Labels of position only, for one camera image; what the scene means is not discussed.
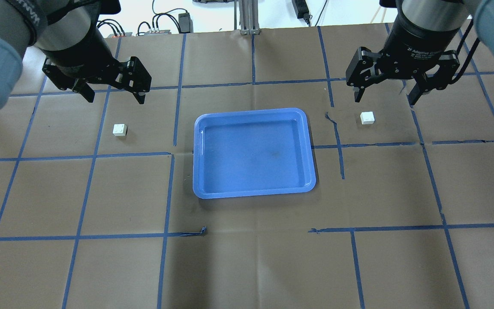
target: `metal post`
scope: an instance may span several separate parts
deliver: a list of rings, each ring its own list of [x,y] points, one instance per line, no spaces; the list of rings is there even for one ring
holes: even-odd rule
[[[239,20],[242,35],[259,34],[259,0],[239,0]]]

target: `small white block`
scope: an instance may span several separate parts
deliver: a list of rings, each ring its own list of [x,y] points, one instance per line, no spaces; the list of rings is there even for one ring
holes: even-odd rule
[[[125,136],[127,135],[127,125],[126,124],[114,124],[114,136]]]
[[[361,118],[361,124],[373,124],[375,122],[373,112],[362,112],[359,118]]]

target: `white floor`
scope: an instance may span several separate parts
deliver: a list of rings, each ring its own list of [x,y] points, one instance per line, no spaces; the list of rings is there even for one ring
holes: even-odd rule
[[[194,3],[193,0],[155,0],[156,12],[166,12],[174,8],[185,8],[192,16],[194,32],[230,31],[234,29],[234,3]],[[153,12],[151,0],[122,0],[121,12],[116,15],[102,15],[113,18],[124,27],[126,32],[137,33],[142,21],[151,24]],[[315,24],[325,0],[306,0],[312,23]],[[387,22],[392,23],[396,18],[396,9],[380,8],[378,0],[328,0],[318,25],[351,25]],[[261,28],[292,28],[306,27],[304,20],[296,19],[292,0],[259,0],[259,25]],[[177,33],[175,26],[166,17],[160,19],[160,29],[171,29]],[[109,26],[103,26],[100,31],[107,37],[112,34]]]

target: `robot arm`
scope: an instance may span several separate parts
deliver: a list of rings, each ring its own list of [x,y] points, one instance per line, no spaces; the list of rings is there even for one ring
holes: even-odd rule
[[[0,0],[0,109],[20,78],[26,47],[47,56],[43,72],[61,90],[93,102],[90,84],[125,89],[139,104],[151,76],[136,57],[117,61],[96,27],[100,14],[116,14],[118,0]]]
[[[444,90],[456,82],[453,77],[460,67],[457,51],[445,49],[469,13],[479,39],[494,54],[494,0],[380,0],[380,4],[397,8],[398,17],[384,48],[374,53],[359,47],[346,70],[356,102],[368,86],[386,79],[416,81],[408,95],[411,105],[422,94]],[[436,65],[437,72],[427,76]]]

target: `blue tray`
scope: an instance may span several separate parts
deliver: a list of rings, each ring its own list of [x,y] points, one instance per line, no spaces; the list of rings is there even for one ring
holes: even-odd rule
[[[205,114],[194,127],[200,198],[300,193],[316,185],[308,121],[298,108]]]

